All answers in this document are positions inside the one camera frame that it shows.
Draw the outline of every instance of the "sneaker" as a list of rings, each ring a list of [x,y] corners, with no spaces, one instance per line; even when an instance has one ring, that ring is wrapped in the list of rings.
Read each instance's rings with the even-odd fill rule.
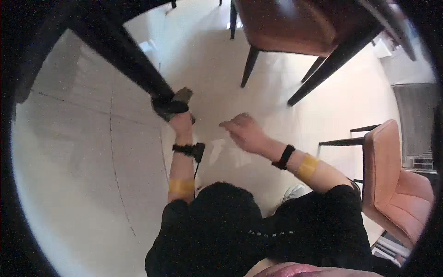
[[[289,199],[296,199],[305,195],[305,189],[303,184],[297,184],[295,187],[290,187],[284,194],[282,202]]]

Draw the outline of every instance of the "hand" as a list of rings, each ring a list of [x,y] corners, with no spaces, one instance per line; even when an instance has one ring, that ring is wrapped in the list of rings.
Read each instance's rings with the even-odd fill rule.
[[[175,131],[177,137],[191,137],[192,138],[192,120],[191,113],[179,113],[174,116],[169,125]]]
[[[263,154],[268,141],[271,140],[247,113],[241,113],[218,126],[225,128],[237,146],[249,153]]]

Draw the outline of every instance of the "lips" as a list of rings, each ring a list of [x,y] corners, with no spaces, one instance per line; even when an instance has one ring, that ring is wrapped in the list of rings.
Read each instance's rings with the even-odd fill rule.
[[[299,273],[305,272],[318,272],[321,271],[321,268],[313,265],[305,265],[305,264],[292,264],[288,265],[282,269],[277,270],[276,272],[268,275],[269,277],[293,277]]]

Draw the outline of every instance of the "mouth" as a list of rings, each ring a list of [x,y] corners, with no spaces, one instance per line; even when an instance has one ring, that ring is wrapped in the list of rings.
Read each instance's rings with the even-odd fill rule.
[[[320,272],[321,268],[313,265],[305,265],[305,264],[292,264],[288,265],[280,270],[277,270],[269,277],[310,277],[316,276],[316,273]]]

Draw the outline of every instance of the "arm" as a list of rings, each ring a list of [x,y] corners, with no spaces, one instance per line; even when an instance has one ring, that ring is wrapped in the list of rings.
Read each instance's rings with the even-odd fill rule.
[[[189,112],[176,115],[169,125],[175,131],[175,143],[177,145],[192,144],[192,121]],[[175,152],[172,156],[171,172],[169,174],[169,181],[183,180],[191,182],[194,180],[194,164],[193,157],[187,157],[183,153]],[[194,199],[194,193],[178,194],[175,192],[168,192],[168,203],[182,199],[190,203]]]
[[[258,154],[266,159],[277,162],[280,160],[287,144],[271,139],[248,114],[241,113],[230,121],[220,123],[230,134],[234,142],[249,153]],[[300,178],[300,166],[307,154],[296,149],[289,158],[287,168],[297,178]],[[319,161],[311,178],[306,185],[316,192],[325,193],[335,186],[346,184],[352,187],[349,179],[331,165]]]

